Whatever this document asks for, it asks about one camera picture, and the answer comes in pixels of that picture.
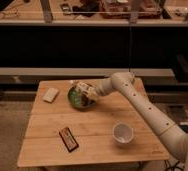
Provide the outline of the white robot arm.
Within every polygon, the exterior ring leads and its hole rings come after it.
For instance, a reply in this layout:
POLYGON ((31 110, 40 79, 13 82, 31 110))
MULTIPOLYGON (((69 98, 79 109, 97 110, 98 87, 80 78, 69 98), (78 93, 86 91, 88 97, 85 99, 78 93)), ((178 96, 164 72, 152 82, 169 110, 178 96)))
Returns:
POLYGON ((140 114, 167 151, 184 164, 188 171, 188 133, 183 131, 171 118, 158 109, 134 87, 135 76, 131 72, 117 72, 101 79, 96 85, 100 96, 115 91, 121 93, 140 114))

